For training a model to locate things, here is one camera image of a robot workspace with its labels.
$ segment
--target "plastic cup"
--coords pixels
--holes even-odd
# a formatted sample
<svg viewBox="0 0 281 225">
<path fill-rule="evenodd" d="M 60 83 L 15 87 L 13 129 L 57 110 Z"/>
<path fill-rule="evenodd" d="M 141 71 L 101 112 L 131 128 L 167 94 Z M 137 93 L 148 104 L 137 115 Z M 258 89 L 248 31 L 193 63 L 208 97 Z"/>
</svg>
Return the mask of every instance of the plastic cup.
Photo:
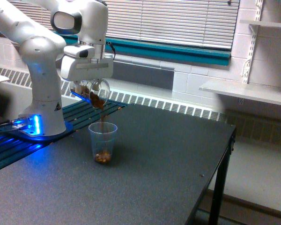
<svg viewBox="0 0 281 225">
<path fill-rule="evenodd" d="M 111 161 L 117 130 L 116 125 L 108 122 L 89 125 L 93 158 L 96 162 L 106 164 Z"/>
</svg>

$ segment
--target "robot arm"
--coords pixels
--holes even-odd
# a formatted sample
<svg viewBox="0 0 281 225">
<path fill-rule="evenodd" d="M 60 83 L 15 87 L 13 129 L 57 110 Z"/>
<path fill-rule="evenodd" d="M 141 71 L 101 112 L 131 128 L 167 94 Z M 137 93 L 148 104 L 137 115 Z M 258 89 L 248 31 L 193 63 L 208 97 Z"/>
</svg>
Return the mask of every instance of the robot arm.
<svg viewBox="0 0 281 225">
<path fill-rule="evenodd" d="M 60 34 L 78 36 L 66 46 L 64 39 L 31 20 L 7 0 L 0 0 L 0 32 L 21 45 L 28 65 L 33 100 L 20 117 L 39 116 L 42 126 L 24 131 L 32 136 L 51 136 L 65 131 L 61 110 L 60 77 L 55 61 L 62 60 L 63 78 L 78 83 L 112 76 L 112 54 L 106 54 L 108 8 L 101 0 L 19 0 L 51 11 L 51 23 Z"/>
<path fill-rule="evenodd" d="M 66 127 L 60 110 L 60 77 L 55 61 L 63 56 L 66 42 L 6 0 L 0 0 L 0 32 L 20 44 L 20 54 L 30 71 L 33 100 L 19 117 L 37 116 L 42 123 L 38 129 L 23 132 L 31 136 L 62 133 Z"/>
</svg>

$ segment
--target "window blinds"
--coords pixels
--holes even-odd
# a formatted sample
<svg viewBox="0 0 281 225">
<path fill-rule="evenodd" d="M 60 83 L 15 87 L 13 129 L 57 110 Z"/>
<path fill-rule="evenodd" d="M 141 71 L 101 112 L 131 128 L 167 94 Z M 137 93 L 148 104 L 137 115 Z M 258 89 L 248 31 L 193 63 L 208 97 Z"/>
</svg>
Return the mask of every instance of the window blinds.
<svg viewBox="0 0 281 225">
<path fill-rule="evenodd" d="M 139 41 L 231 49 L 240 0 L 106 0 L 107 36 Z M 51 29 L 50 13 L 12 2 Z"/>
</svg>

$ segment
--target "teal window frame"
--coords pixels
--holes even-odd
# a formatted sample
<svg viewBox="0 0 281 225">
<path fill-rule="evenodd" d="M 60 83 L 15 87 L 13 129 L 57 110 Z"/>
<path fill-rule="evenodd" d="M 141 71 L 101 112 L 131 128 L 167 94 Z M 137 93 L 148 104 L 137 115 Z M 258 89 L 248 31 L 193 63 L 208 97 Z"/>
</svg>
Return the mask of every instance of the teal window frame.
<svg viewBox="0 0 281 225">
<path fill-rule="evenodd" d="M 77 43 L 76 35 L 63 36 L 63 38 L 68 45 Z M 229 51 L 156 44 L 110 37 L 106 38 L 106 42 L 112 42 L 117 53 L 134 54 L 164 60 L 228 66 L 231 58 L 231 52 Z M 106 45 L 106 49 L 111 51 L 111 48 L 108 45 Z"/>
</svg>

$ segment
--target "transparent container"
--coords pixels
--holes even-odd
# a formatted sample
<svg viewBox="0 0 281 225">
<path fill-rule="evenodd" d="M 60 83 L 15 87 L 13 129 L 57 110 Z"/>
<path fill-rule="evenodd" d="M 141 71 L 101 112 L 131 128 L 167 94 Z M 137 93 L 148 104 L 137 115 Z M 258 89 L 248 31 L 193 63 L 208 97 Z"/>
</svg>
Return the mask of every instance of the transparent container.
<svg viewBox="0 0 281 225">
<path fill-rule="evenodd" d="M 96 162 L 106 164 L 111 161 L 118 127 L 108 122 L 97 122 L 89 126 L 93 158 Z"/>
<path fill-rule="evenodd" d="M 105 79 L 71 82 L 70 90 L 75 96 L 89 102 L 93 107 L 101 109 L 103 109 L 110 94 L 110 87 Z"/>
</svg>

